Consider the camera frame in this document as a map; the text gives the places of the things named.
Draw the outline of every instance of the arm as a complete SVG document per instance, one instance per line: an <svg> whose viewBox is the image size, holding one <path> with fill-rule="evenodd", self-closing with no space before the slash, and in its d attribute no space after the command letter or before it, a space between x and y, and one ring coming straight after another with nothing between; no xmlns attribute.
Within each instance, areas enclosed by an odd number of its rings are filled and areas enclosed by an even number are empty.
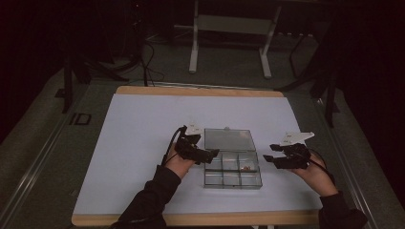
<svg viewBox="0 0 405 229"><path fill-rule="evenodd" d="M325 168L324 162L311 155L311 160ZM322 229L346 228L359 229L367 223L366 216L357 209L349 209L341 192L337 190L330 177L313 163L303 169L293 169L313 191L319 194L323 208L319 211L319 226Z"/></svg>
<svg viewBox="0 0 405 229"><path fill-rule="evenodd" d="M162 212L166 203L175 194L181 179L194 164L192 160L184 160L174 151L170 151L169 159L164 166L158 165L152 180L146 182L142 191L138 192L118 222L110 228L166 228Z"/></svg>

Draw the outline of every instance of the transparent lid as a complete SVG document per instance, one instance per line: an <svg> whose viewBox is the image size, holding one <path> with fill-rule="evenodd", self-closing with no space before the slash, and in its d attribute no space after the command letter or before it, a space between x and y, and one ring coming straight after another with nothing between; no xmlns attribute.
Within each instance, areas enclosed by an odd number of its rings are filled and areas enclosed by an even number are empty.
<svg viewBox="0 0 405 229"><path fill-rule="evenodd" d="M249 130L205 129L204 148L221 151L256 151Z"/></svg>

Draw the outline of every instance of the dark background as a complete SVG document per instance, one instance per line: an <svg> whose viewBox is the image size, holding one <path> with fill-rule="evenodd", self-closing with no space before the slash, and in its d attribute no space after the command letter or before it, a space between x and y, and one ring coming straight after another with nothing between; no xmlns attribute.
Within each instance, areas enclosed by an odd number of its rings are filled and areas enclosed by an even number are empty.
<svg viewBox="0 0 405 229"><path fill-rule="evenodd" d="M228 2L207 0L201 10L267 17L260 2L251 8L244 7L250 4L247 1L232 1L236 7L227 7ZM131 10L137 3L142 4L141 12ZM332 49L341 39L358 41L345 55L339 69L338 87L344 92L385 175L405 206L402 185L405 50L400 35L405 28L405 5L387 1L365 1L364 4L361 10L344 14L347 17L342 21L351 22L350 26L335 31L336 35L326 39L323 45ZM151 0L147 4L130 0L15 0L2 1L0 5L0 141L26 112L47 80L62 68L61 29L93 59L111 62L112 56L136 52L136 45L131 43L131 37L136 34L130 33L128 28L137 16L141 15L142 20L169 39L173 35L173 24L191 25L193 16L193 4L189 0ZM305 29L302 19L314 14L330 18L330 10L303 10L302 6L298 9L290 4L283 8L277 31L296 35Z"/></svg>

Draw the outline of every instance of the white paper sheet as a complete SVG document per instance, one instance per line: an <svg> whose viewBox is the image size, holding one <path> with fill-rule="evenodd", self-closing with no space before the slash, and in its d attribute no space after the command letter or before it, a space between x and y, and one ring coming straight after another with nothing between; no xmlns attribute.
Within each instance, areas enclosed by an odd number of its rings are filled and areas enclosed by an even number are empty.
<svg viewBox="0 0 405 229"><path fill-rule="evenodd" d="M121 214L153 177L169 141L182 125L249 130L259 158L260 190L203 188L194 165L166 205L165 214L306 210L319 197L296 175L263 159L286 132L299 132L286 98L115 94L78 197L74 214ZM203 138L199 142L203 148Z"/></svg>

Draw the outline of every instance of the black sleeve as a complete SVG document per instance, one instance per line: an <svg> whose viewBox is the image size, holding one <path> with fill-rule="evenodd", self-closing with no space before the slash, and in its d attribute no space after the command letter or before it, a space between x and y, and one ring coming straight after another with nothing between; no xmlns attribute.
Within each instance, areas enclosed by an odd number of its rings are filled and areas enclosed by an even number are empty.
<svg viewBox="0 0 405 229"><path fill-rule="evenodd" d="M153 179L146 182L144 189L135 195L118 222L110 228L166 228L161 213L180 183L181 179L173 171L158 165Z"/></svg>
<svg viewBox="0 0 405 229"><path fill-rule="evenodd" d="M319 211L321 229L360 229L367 223L364 213L357 209L349 209L341 192L330 197L320 198L323 205Z"/></svg>

